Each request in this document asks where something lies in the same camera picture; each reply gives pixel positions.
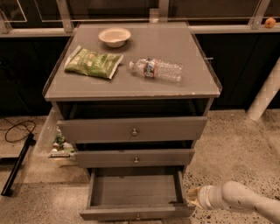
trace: wire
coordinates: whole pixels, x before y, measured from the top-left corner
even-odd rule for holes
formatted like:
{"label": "wire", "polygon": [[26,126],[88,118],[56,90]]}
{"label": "wire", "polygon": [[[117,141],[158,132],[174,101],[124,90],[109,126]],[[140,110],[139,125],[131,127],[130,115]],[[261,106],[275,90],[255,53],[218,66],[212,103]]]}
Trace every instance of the wire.
{"label": "wire", "polygon": [[[0,129],[0,130],[6,131],[6,133],[5,133],[5,140],[6,140],[6,142],[11,143],[11,144],[16,143],[16,142],[20,142],[21,140],[25,139],[25,138],[28,137],[28,135],[31,134],[31,133],[35,130],[35,128],[36,128],[36,123],[35,123],[34,121],[26,120],[26,121],[23,121],[23,122],[18,122],[18,123],[16,123],[16,124],[13,124],[12,122],[10,122],[9,120],[7,120],[6,118],[4,118],[4,120],[5,120],[7,123],[11,124],[11,127],[9,127],[8,129]],[[28,126],[29,126],[28,124],[30,124],[30,123],[33,125],[33,127],[32,127],[31,129],[28,128]],[[22,138],[19,138],[19,139],[16,139],[16,140],[9,140],[8,135],[9,135],[9,133],[10,133],[12,130],[14,130],[15,128],[17,128],[17,129],[19,129],[19,130],[28,131],[28,134],[26,134],[26,135],[23,136]]]}

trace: white bowl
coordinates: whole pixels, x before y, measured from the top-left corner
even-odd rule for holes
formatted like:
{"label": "white bowl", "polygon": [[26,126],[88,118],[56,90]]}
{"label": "white bowl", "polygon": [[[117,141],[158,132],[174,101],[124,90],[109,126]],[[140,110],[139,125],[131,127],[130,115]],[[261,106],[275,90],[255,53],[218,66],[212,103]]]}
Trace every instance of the white bowl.
{"label": "white bowl", "polygon": [[98,35],[99,40],[106,43],[110,47],[121,47],[125,41],[130,38],[131,34],[128,30],[112,27],[101,31]]}

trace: plastic bottle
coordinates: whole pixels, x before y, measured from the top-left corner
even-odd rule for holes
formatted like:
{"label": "plastic bottle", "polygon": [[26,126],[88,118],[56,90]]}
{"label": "plastic bottle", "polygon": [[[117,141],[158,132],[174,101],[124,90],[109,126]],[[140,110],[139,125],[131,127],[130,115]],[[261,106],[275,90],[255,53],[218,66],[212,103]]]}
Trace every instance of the plastic bottle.
{"label": "plastic bottle", "polygon": [[165,81],[179,82],[182,80],[182,65],[162,61],[161,59],[139,59],[130,62],[129,68],[135,74],[145,78],[155,78]]}

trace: chip bag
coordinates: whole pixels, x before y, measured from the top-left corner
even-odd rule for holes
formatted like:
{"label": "chip bag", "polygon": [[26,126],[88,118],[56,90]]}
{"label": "chip bag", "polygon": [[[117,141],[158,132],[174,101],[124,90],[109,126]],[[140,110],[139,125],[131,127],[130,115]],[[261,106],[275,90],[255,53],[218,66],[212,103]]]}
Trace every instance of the chip bag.
{"label": "chip bag", "polygon": [[80,45],[67,58],[64,70],[88,76],[112,79],[116,68],[123,60],[123,55],[92,52]]}

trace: floor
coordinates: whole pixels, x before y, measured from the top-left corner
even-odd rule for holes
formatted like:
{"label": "floor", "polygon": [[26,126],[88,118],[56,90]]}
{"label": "floor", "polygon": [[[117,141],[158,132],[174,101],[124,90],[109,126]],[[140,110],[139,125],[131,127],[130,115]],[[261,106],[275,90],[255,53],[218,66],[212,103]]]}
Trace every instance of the floor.
{"label": "floor", "polygon": [[[244,110],[210,111],[195,156],[188,166],[184,186],[218,185],[228,180],[243,183],[256,193],[280,198],[280,110],[267,110],[256,122]],[[38,140],[46,117],[8,117],[12,123],[32,120]],[[0,119],[0,157],[17,156],[24,140],[7,143],[5,131],[11,125]],[[17,140],[25,132],[13,129],[8,140]],[[0,223],[111,223],[84,221],[79,211],[88,198],[88,177],[74,161],[48,158],[52,149],[31,147],[13,185],[11,197],[0,196]],[[10,168],[0,170],[3,189]],[[190,219],[119,221],[130,224],[269,223],[256,213],[203,211],[196,208]]]}

